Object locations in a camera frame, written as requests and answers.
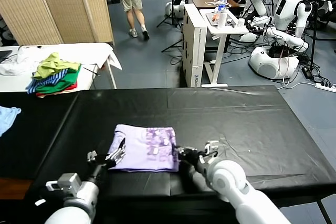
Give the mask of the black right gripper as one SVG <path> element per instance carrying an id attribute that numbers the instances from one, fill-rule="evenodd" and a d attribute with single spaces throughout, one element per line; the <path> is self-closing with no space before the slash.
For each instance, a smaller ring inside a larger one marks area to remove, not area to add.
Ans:
<path id="1" fill-rule="evenodd" d="M 177 161 L 183 161 L 193 166 L 197 172 L 205 172 L 207 170 L 207 163 L 205 152 L 198 152 L 197 149 L 191 147 L 174 147 L 174 155 Z"/>

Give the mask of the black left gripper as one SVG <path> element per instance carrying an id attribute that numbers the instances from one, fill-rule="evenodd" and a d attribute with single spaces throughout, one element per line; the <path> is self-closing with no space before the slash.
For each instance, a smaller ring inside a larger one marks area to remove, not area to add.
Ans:
<path id="1" fill-rule="evenodd" d="M 89 164 L 89 178 L 100 179 L 107 170 L 107 166 L 116 166 L 125 156 L 125 139 L 123 138 L 118 148 L 112 153 L 98 155 L 95 150 L 87 153 L 87 161 Z"/>

